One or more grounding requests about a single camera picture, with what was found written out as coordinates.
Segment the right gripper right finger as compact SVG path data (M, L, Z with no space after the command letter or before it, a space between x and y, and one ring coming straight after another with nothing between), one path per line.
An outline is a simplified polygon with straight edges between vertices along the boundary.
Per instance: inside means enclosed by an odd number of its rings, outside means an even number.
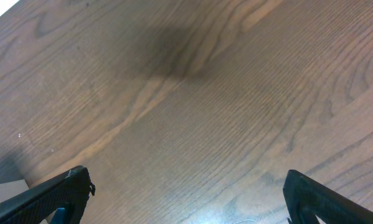
M291 224L373 223L373 212L319 182L289 170L283 195Z

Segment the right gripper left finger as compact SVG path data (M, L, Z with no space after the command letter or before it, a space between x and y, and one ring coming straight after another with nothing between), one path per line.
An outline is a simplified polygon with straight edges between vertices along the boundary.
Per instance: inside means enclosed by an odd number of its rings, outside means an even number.
M52 223L79 224L94 194L88 169L76 166L1 202L0 223L40 223L53 214Z

